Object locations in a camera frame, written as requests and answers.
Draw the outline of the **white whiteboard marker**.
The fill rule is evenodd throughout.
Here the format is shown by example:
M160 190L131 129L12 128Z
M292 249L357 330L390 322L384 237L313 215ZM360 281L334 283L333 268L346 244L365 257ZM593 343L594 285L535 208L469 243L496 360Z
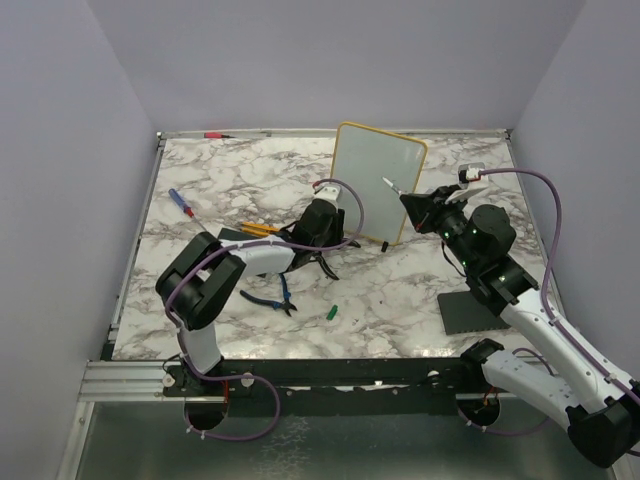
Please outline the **white whiteboard marker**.
M403 194L403 191L402 191L402 190L401 190L401 189L400 189L400 188L399 188L399 187L398 187L394 182L392 182L391 180L389 180L388 178L386 178L386 177L384 177L384 176L383 176L383 177L381 177L381 178L382 178L383 182L384 182L384 183L385 183L385 184L386 184L386 185L387 185L391 190L393 190L397 195L399 195L399 196L400 196L400 195L402 195L402 194Z

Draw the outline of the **yellow framed whiteboard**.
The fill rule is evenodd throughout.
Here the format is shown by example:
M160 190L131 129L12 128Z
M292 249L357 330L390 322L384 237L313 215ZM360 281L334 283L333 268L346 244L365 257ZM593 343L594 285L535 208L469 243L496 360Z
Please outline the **yellow framed whiteboard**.
M401 240L406 211L386 177L403 193L412 193L425 164L425 141L352 122L336 133L330 177L345 182L359 196L343 190L338 205L345 211L344 229L391 246Z

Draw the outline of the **green marker cap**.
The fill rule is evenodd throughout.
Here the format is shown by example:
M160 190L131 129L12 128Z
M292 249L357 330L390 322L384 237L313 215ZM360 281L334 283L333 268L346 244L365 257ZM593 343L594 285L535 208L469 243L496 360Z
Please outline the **green marker cap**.
M326 319L327 320L333 320L335 318L337 312L338 312L338 306L337 305L333 305L331 307L331 309L329 310L329 312L328 312L328 314L326 316Z

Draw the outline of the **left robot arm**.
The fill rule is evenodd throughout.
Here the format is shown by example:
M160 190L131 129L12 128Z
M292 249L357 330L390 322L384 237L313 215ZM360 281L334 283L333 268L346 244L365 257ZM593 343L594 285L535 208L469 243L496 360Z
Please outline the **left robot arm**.
M315 199L290 229L261 239L222 241L197 234L159 276L155 291L178 327L181 353L190 365L186 382L206 395L220 385L215 320L237 283L245 278L284 274L344 241L342 209Z

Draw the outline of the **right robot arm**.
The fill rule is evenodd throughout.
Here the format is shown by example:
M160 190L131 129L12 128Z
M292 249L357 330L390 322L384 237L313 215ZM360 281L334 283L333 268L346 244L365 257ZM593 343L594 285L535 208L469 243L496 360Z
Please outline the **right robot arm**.
M465 214L457 185L399 199L414 229L436 234L464 268L470 293L516 329L556 370L545 374L494 341L465 353L461 383L481 391L506 390L535 407L568 434L592 464L608 468L639 443L639 383L607 360L566 318L543 305L536 280L509 254L516 239L505 209L482 204Z

